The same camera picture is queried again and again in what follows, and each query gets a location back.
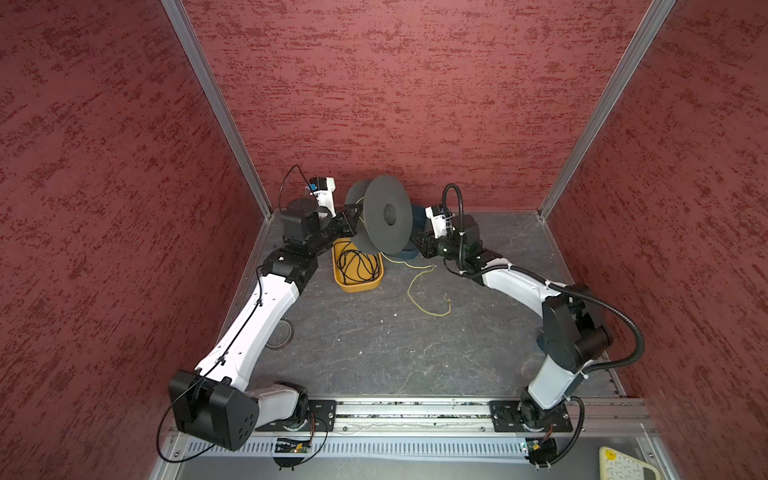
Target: red patterned wallpaper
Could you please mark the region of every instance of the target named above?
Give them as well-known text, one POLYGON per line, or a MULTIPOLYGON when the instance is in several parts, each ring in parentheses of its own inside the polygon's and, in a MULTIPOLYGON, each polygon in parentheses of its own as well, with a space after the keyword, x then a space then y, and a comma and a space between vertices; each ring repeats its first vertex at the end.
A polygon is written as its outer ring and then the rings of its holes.
POLYGON ((160 2, 4 2, 0 71, 0 478, 144 480, 260 214, 160 2))
POLYGON ((474 210, 541 205, 649 3, 184 2, 275 205, 300 163, 474 210))
POLYGON ((686 478, 768 478, 767 85, 768 3, 678 0, 550 220, 686 478))

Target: red wall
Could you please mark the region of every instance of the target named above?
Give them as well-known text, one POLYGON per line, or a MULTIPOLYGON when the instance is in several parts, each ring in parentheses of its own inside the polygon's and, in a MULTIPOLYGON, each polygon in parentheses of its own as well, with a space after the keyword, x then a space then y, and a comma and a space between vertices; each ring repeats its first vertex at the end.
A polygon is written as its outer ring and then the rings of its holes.
POLYGON ((143 480, 260 214, 160 2, 4 2, 0 71, 0 477, 143 480))
POLYGON ((453 181, 472 209, 535 210, 649 3, 184 4, 275 205, 300 163, 341 199, 387 173, 422 204, 453 181))
POLYGON ((768 3, 678 0, 550 217, 686 478, 768 478, 767 85, 768 3))

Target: spool center hole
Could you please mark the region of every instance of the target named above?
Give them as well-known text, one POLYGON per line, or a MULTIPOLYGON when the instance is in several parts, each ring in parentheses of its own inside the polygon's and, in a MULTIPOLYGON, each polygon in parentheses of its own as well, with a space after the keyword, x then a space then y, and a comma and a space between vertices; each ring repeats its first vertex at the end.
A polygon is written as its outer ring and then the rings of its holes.
POLYGON ((384 221, 387 225, 394 225, 397 221, 397 212, 395 211, 394 205, 387 204, 386 207, 384 207, 384 221))

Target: yellow container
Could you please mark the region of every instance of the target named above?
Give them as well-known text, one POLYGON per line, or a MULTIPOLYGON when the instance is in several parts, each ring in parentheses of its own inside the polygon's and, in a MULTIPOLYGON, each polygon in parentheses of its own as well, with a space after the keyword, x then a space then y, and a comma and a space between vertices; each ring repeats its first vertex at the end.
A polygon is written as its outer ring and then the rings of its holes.
MULTIPOLYGON (((360 258, 357 256, 351 257, 348 263, 348 267, 346 268, 347 284, 345 285, 344 275, 342 275, 342 271, 339 270, 339 267, 336 263, 336 259, 338 259, 345 250, 357 250, 357 247, 355 247, 355 244, 352 243, 349 238, 339 238, 337 241, 333 242, 333 279, 336 281, 336 283, 339 284, 341 290, 344 290, 347 293, 355 293, 365 292, 366 290, 373 290, 378 287, 382 282, 382 276, 384 276, 384 259, 382 258, 382 254, 379 253, 379 265, 381 266, 379 269, 379 275, 377 275, 373 280, 363 280, 357 275, 360 258)), ((369 258, 369 260, 371 260, 371 262, 376 261, 375 256, 366 256, 369 258)))

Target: black mounting plate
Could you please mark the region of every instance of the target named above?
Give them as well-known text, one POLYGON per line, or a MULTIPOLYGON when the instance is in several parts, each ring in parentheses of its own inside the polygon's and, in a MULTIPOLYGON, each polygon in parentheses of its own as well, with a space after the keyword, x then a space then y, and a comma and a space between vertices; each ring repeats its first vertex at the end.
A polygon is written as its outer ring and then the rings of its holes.
MULTIPOLYGON (((495 432, 525 432, 536 433, 527 430, 517 418, 518 404, 517 400, 492 400, 488 403, 491 407, 491 420, 493 420, 493 429, 495 432)), ((573 425, 571 419, 568 418, 568 411, 565 408, 565 404, 562 403, 556 407, 558 411, 555 416, 557 422, 552 423, 552 432, 573 432, 573 425)), ((542 435, 546 435, 549 429, 541 431, 542 435)))
MULTIPOLYGON (((328 431, 333 431, 333 423, 336 421, 336 400, 310 400, 310 413, 315 415, 316 432, 321 435, 325 432, 325 425, 317 419, 323 419, 326 425, 328 425, 328 431)), ((254 431, 280 433, 308 432, 310 430, 310 423, 304 422, 298 429, 289 430, 291 427, 293 427, 293 423, 290 420, 277 420, 276 422, 262 425, 258 429, 254 429, 254 431)))

